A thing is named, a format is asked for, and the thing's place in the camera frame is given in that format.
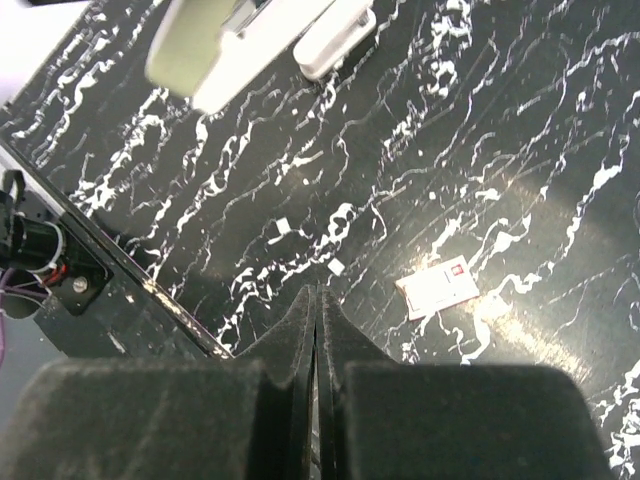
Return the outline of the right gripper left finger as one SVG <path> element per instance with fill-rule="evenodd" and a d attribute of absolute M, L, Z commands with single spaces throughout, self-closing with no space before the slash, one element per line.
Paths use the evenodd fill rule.
<path fill-rule="evenodd" d="M 65 360 L 1 439 L 5 479 L 305 479 L 316 291 L 239 357 Z"/>

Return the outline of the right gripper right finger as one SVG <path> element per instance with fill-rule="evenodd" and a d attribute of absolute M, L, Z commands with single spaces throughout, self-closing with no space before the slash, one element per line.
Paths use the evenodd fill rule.
<path fill-rule="evenodd" d="M 325 479 L 609 479 L 584 398 L 539 365 L 402 364 L 323 290 L 317 315 Z"/>

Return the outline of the white red staple box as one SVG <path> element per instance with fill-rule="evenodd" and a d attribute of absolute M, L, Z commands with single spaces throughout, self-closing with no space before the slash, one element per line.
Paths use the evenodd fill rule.
<path fill-rule="evenodd" d="M 399 279 L 395 286 L 405 300 L 410 321 L 431 317 L 480 295 L 462 255 Z"/>

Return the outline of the small staple strip piece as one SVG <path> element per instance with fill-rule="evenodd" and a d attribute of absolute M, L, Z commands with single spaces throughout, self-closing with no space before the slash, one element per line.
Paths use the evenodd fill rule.
<path fill-rule="evenodd" d="M 286 235 L 290 231 L 290 225 L 286 217 L 277 219 L 276 227 L 280 235 Z"/>

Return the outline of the grey beige stapler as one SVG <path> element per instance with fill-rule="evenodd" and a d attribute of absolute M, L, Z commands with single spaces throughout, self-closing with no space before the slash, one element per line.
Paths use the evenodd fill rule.
<path fill-rule="evenodd" d="M 145 76 L 192 107 L 223 110 L 331 5 L 329 1 L 171 1 Z"/>

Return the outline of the white stapler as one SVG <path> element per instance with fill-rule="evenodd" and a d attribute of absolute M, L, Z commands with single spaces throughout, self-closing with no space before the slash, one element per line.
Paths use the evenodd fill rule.
<path fill-rule="evenodd" d="M 375 27 L 373 1 L 332 1 L 294 47 L 302 75 L 312 82 L 320 80 Z"/>

